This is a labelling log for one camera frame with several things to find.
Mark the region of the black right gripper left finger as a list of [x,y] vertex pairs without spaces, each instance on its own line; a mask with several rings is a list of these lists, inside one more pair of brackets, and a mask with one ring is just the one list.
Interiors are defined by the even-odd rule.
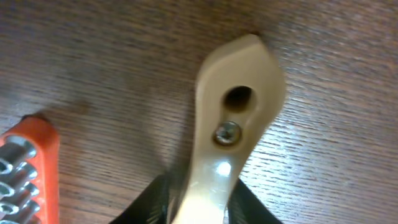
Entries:
[[166,175],[158,175],[109,224],[166,224],[169,209],[170,184]]

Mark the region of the wooden handled orange scraper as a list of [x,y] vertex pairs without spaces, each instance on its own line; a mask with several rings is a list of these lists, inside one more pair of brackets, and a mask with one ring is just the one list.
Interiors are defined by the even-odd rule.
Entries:
[[193,150],[172,223],[221,223],[239,175],[284,104],[284,73],[247,34],[210,53],[195,86]]

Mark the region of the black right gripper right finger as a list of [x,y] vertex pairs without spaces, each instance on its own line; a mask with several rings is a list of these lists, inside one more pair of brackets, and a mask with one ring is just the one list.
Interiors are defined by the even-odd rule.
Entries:
[[229,224],[282,224],[238,179],[228,202]]

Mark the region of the orange socket bit holder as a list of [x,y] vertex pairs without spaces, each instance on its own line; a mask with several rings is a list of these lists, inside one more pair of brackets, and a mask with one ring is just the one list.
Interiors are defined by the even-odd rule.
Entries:
[[59,148],[57,130],[37,115],[1,135],[1,223],[60,223]]

